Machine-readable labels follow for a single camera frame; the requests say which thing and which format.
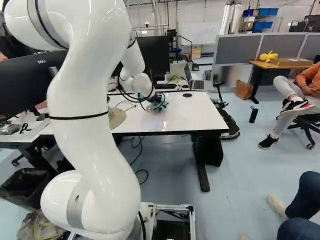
keyboard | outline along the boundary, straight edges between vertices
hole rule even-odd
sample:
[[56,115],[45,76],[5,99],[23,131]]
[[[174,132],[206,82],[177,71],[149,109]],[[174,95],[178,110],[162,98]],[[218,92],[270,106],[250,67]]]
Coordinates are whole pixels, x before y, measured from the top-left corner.
[[205,89],[205,81],[203,80],[193,80],[193,89]]
[[154,85],[155,89],[175,89],[176,84],[174,83],[159,83]]

chair wheel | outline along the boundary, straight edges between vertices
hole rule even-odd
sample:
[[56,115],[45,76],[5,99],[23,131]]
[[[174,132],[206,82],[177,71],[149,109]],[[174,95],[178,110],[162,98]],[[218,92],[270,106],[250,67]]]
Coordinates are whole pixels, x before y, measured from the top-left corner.
[[15,167],[18,167],[20,163],[18,161],[12,161],[11,164]]
[[313,145],[312,143],[309,143],[309,144],[306,146],[306,148],[309,149],[309,150],[313,149],[314,147],[315,147],[315,145]]

laptop keyboard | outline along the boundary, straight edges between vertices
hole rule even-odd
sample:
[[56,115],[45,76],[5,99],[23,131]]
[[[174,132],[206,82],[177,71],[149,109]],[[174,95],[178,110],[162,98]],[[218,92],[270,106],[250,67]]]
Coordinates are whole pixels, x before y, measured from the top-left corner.
[[194,82],[194,85],[193,85],[194,89],[205,89],[205,81],[194,80],[193,82]]

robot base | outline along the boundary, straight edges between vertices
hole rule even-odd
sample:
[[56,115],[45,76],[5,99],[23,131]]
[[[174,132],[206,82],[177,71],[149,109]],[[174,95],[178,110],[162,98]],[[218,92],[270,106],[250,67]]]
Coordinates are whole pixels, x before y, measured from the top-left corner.
[[[196,240],[195,209],[193,205],[161,205],[142,202],[146,240]],[[73,232],[67,240],[75,240]],[[137,221],[127,240],[143,240],[140,221]]]

brown paper bag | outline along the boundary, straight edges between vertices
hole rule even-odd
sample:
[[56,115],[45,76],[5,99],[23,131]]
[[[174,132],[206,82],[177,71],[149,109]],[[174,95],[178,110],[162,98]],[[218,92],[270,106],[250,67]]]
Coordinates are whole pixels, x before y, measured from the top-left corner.
[[235,95],[242,100],[247,100],[251,97],[252,84],[243,82],[241,80],[236,81]]

